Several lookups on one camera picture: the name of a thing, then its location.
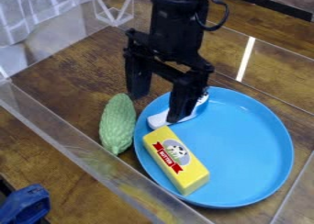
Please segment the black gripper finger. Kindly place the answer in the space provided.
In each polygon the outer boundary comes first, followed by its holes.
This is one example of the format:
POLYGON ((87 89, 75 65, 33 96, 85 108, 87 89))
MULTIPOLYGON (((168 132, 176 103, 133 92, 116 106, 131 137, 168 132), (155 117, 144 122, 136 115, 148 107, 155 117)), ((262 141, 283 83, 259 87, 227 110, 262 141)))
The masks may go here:
POLYGON ((179 122, 191 115, 207 87, 207 73, 184 73, 174 82, 167 121, 179 122))
POLYGON ((150 92, 152 71, 144 58, 129 53, 125 58, 127 91, 132 99, 144 97, 150 92))

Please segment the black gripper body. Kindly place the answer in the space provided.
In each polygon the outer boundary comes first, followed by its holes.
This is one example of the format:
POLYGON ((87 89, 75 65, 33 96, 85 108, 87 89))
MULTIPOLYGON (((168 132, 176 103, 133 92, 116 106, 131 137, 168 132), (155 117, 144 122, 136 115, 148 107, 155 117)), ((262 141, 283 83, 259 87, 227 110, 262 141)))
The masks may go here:
POLYGON ((148 68, 170 81, 184 73, 210 73, 214 67, 200 56, 207 0, 151 0, 150 32, 131 28, 124 54, 141 57, 148 68))

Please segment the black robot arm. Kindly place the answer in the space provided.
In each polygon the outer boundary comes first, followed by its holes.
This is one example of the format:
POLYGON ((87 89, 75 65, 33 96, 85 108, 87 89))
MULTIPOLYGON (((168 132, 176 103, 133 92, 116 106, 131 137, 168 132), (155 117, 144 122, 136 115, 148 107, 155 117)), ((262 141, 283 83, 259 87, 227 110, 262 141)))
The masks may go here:
POLYGON ((215 70, 199 54, 208 1, 151 2, 150 31, 131 28, 125 32, 127 91, 135 98, 145 96, 155 74, 172 82, 167 121, 175 123, 191 115, 215 70))

